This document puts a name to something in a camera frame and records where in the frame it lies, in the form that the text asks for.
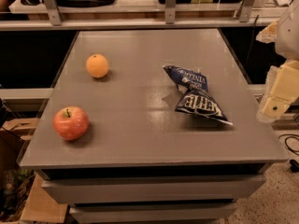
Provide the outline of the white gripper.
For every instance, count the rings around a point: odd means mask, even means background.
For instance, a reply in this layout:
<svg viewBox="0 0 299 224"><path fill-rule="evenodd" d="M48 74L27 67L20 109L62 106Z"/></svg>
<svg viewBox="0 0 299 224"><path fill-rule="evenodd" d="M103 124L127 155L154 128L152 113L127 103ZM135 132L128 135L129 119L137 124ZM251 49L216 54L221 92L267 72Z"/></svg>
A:
<svg viewBox="0 0 299 224"><path fill-rule="evenodd" d="M279 21L262 29L256 40L275 42L276 53L290 59L280 67L271 66L267 73L257 120L272 123L299 98L299 0L293 0Z"/></svg>

